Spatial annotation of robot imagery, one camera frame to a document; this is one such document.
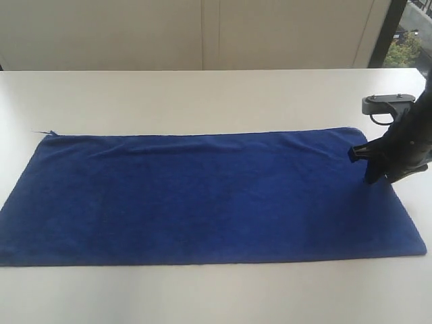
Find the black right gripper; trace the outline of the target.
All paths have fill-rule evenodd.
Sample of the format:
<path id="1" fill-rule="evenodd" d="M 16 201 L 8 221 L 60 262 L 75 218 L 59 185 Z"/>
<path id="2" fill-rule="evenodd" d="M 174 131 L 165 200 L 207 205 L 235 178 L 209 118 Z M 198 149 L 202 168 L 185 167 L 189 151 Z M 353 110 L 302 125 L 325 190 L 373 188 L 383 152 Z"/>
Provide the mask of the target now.
<path id="1" fill-rule="evenodd" d="M 421 96 L 390 128 L 391 148 L 388 158 L 381 141 L 352 146 L 349 160 L 367 161 L 364 181 L 374 184 L 381 178 L 397 182 L 414 173 L 427 170 L 431 161 L 431 91 Z"/>

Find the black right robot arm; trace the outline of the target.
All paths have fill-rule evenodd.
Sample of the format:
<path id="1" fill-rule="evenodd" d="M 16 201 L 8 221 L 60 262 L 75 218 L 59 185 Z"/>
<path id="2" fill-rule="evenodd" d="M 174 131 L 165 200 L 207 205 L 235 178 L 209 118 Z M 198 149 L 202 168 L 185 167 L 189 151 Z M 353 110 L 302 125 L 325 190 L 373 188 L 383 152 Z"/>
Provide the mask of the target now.
<path id="1" fill-rule="evenodd" d="M 371 95 L 362 99 L 362 113 L 387 131 L 379 138 L 353 146 L 351 162 L 367 161 L 364 180 L 391 183 L 427 171 L 431 162 L 431 73 L 418 98 L 411 94 Z"/>

